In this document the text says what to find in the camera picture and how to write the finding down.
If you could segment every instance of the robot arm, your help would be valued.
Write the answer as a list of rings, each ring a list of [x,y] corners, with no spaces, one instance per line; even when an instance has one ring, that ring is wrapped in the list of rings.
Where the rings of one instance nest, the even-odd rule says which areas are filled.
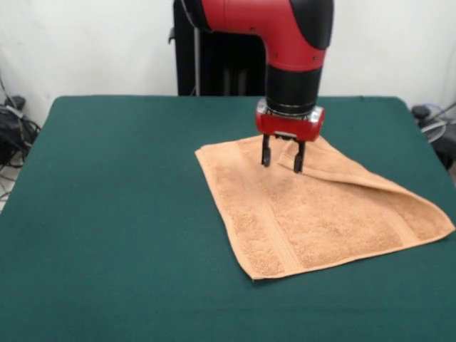
[[[266,99],[256,109],[264,135],[261,163],[269,166],[269,136],[299,144],[300,172],[306,141],[324,120],[316,107],[323,62],[331,40],[333,0],[182,0],[193,26],[203,31],[258,35],[266,48]]]

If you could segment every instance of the orange towel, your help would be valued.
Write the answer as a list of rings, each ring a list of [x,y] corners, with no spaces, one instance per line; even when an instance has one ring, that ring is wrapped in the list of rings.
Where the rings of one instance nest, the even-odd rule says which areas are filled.
[[[435,242],[455,227],[433,203],[367,171],[323,138],[297,144],[261,137],[196,152],[240,266],[252,279],[281,278]]]

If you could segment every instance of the green tablecloth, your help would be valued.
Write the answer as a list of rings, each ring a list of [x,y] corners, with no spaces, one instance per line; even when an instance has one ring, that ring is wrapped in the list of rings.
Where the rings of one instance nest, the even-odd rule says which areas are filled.
[[[0,216],[0,341],[456,341],[454,235],[247,278],[194,151],[256,135],[256,101],[59,98]],[[332,145],[456,222],[450,177],[400,100],[320,104]]]

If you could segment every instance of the white wall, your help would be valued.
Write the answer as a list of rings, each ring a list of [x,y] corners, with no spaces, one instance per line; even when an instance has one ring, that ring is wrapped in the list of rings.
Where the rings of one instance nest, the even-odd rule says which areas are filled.
[[[322,95],[456,100],[455,0],[336,0]],[[172,0],[3,0],[0,68],[42,123],[55,97],[177,92]]]

